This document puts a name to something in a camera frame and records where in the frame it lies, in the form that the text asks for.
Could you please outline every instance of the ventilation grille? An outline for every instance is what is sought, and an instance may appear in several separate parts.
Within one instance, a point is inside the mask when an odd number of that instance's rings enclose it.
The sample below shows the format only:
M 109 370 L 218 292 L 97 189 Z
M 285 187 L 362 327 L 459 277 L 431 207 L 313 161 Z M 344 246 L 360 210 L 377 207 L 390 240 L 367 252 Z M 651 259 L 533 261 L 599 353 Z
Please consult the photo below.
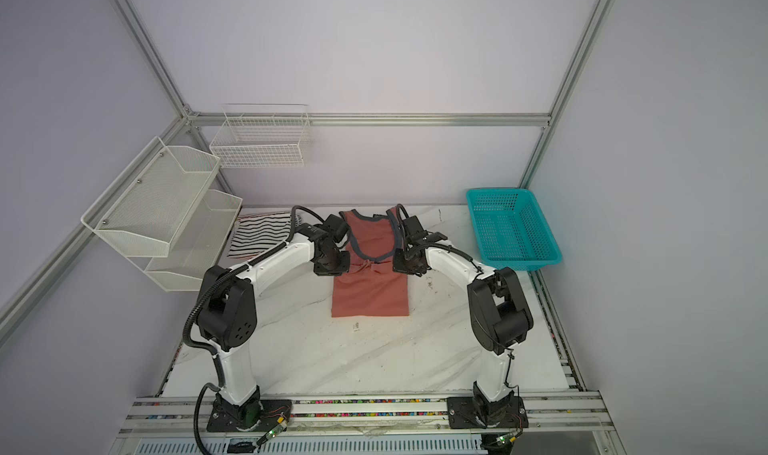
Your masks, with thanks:
M 228 443 L 225 441 L 206 441 L 203 445 L 214 455 L 226 453 Z M 200 453 L 197 450 L 193 438 L 150 438 L 142 440 L 135 452 L 137 455 L 144 453 Z
M 211 453 L 226 453 L 230 444 L 251 441 L 257 437 L 232 438 L 223 441 L 208 442 L 205 445 Z M 193 438 L 147 439 L 141 441 L 136 454 L 156 453 L 199 453 Z M 486 453 L 480 448 L 480 435 L 471 433 L 447 433 L 445 435 L 382 435 L 364 436 L 327 436 L 327 437 L 291 437 L 274 438 L 267 442 L 260 453 L 318 453 L 336 455 L 341 453 L 400 453 L 402 455 L 461 455 Z

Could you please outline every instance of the table surface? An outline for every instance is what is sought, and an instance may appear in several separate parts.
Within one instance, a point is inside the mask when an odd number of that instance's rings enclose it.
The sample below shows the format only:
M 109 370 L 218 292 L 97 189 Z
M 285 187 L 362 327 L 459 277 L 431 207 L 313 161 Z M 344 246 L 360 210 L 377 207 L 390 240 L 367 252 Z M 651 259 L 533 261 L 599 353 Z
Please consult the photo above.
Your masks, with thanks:
M 383 214 L 388 207 L 360 207 Z M 312 208 L 321 216 L 351 207 Z M 279 208 L 244 208 L 241 214 Z M 466 205 L 413 206 L 430 231 L 440 231 L 456 248 L 478 256 Z M 220 265 L 237 260 L 226 257 Z M 534 327 L 514 349 L 511 384 L 522 391 L 568 389 L 542 308 L 527 272 L 518 272 Z M 324 395 L 446 393 L 472 389 L 483 349 L 469 323 L 466 287 L 438 272 L 408 277 L 408 317 L 331 318 L 332 278 L 316 277 L 312 264 L 295 268 L 256 299 L 258 323 L 251 338 L 252 369 L 263 394 Z M 193 338 L 199 338 L 193 330 Z M 193 397 L 215 382 L 207 351 L 183 345 L 163 397 Z

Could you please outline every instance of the wall-mounted basket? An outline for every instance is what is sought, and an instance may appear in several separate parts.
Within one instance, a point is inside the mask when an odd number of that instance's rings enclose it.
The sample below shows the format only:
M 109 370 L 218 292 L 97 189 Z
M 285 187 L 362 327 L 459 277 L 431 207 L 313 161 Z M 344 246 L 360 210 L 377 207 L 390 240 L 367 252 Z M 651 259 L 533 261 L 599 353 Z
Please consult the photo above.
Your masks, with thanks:
M 152 258 L 144 273 L 166 291 L 198 291 L 206 270 L 219 260 L 242 198 L 208 190 L 166 258 Z
M 157 153 L 111 208 L 93 226 L 82 218 L 124 257 L 168 257 L 219 169 L 210 153 L 153 143 Z
M 224 168 L 302 167 L 312 145 L 304 104 L 226 104 L 210 144 Z

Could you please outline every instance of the gray trim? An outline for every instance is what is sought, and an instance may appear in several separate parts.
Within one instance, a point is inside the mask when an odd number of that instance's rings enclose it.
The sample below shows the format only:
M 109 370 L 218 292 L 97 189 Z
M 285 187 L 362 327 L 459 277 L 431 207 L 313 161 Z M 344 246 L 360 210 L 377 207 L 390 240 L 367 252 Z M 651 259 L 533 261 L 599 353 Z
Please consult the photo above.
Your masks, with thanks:
M 177 118 L 160 136 L 163 143 L 171 143 L 173 139 L 187 129 L 184 120 Z M 143 156 L 137 157 L 129 166 L 118 176 L 118 179 L 110 185 L 113 193 L 112 197 L 105 197 L 101 200 L 98 207 L 94 207 L 94 212 L 98 217 L 98 212 L 109 208 L 114 200 L 122 192 L 121 187 L 130 183 L 135 175 L 152 159 L 154 153 L 145 149 Z M 77 228 L 64 240 L 64 242 L 49 257 L 43 266 L 39 268 L 32 277 L 14 294 L 13 298 L 2 308 L 0 308 L 0 354 L 10 345 L 14 333 L 18 333 L 19 328 L 24 326 L 26 320 L 32 315 L 44 302 L 45 298 L 53 292 L 53 288 L 66 275 L 72 267 L 77 257 L 91 240 L 93 233 L 78 223 Z
M 152 43 L 149 31 L 141 22 L 141 18 L 133 3 L 130 0 L 110 0 L 110 2 L 128 30 L 130 37 L 141 51 L 141 55 L 149 65 L 150 70 L 152 70 L 152 74 L 158 80 L 160 86 L 163 87 L 165 95 L 168 96 L 179 117 L 187 116 L 190 113 L 189 106 L 184 103 L 176 83 L 170 77 L 170 72 L 160 57 L 158 49 Z
M 311 113 L 312 126 L 539 126 L 547 113 Z M 191 114 L 197 126 L 219 126 L 223 113 Z
M 392 250 L 389 251 L 389 253 L 386 253 L 386 254 L 381 255 L 379 257 L 370 257 L 369 255 L 366 255 L 366 254 L 362 253 L 362 250 L 360 249 L 360 245 L 357 244 L 357 238 L 355 237 L 355 234 L 352 231 L 352 227 L 350 227 L 350 230 L 347 231 L 346 237 L 350 241 L 350 246 L 352 247 L 352 250 L 357 254 L 358 257 L 362 258 L 363 260 L 372 261 L 373 263 L 380 263 L 380 262 L 386 260 L 387 258 L 392 257 L 395 254 L 395 250 L 397 250 L 399 248 L 400 244 L 402 243 L 402 241 L 399 240 L 400 237 L 399 237 L 399 232 L 398 232 L 398 230 L 396 228 L 396 224 L 393 223 L 392 217 L 390 217 L 389 215 L 374 215 L 372 217 L 366 217 L 365 215 L 361 215 L 355 209 L 353 209 L 351 211 L 347 211 L 347 212 L 342 211 L 340 213 L 351 213 L 356 218 L 358 218 L 360 220 L 363 220 L 363 221 L 389 220 L 389 227 L 392 229 L 392 236 L 395 239 L 395 244 L 392 247 Z
M 574 52 L 571 64 L 568 66 L 568 70 L 565 73 L 563 82 L 558 90 L 558 95 L 554 99 L 552 104 L 552 111 L 550 115 L 552 119 L 549 122 L 549 126 L 544 127 L 541 136 L 539 136 L 536 148 L 534 148 L 533 155 L 528 161 L 528 166 L 525 168 L 525 172 L 520 180 L 520 188 L 528 188 L 531 185 L 533 175 L 536 173 L 536 169 L 542 162 L 542 156 L 552 141 L 552 134 L 557 128 L 558 121 L 561 118 L 562 112 L 568 104 L 568 100 L 571 98 L 571 93 L 574 91 L 574 87 L 578 82 L 578 77 L 581 75 L 584 65 L 589 58 L 589 53 L 594 47 L 594 43 L 600 33 L 606 16 L 608 15 L 614 0 L 597 0 L 592 9 L 592 13 L 587 21 L 587 25 L 584 28 L 584 33 L 581 35 L 576 51 Z
M 354 213 L 355 216 L 357 218 L 359 218 L 360 220 L 379 221 L 379 220 L 383 220 L 384 218 L 387 218 L 386 215 L 377 215 L 377 214 L 373 215 L 372 217 L 366 217 L 364 214 L 360 214 L 360 212 L 357 210 L 357 208 L 353 208 L 351 210 L 351 212 Z

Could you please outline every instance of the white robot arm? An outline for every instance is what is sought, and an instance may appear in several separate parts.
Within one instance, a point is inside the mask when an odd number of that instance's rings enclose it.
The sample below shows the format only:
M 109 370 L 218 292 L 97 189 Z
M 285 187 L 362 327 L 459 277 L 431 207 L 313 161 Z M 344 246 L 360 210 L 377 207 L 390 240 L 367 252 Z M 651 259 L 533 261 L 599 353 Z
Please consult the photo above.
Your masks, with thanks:
M 312 261 L 317 275 L 337 276 L 350 267 L 350 254 L 341 251 L 348 227 L 331 215 L 321 224 L 302 224 L 289 239 L 257 258 L 229 269 L 214 266 L 204 277 L 198 303 L 184 328 L 184 343 L 208 350 L 219 377 L 217 402 L 241 430 L 258 421 L 260 395 L 251 370 L 249 339 L 256 328 L 255 298 L 293 268 Z M 472 330 L 487 351 L 475 383 L 475 412 L 480 424 L 493 426 L 515 399 L 508 383 L 514 357 L 511 347 L 525 339 L 533 326 L 516 274 L 476 263 L 451 246 L 439 233 L 424 231 L 417 217 L 400 220 L 405 244 L 396 251 L 393 270 L 424 275 L 437 270 L 459 287 L 467 287 Z M 500 299 L 498 305 L 494 296 Z M 197 324 L 207 342 L 192 341 Z

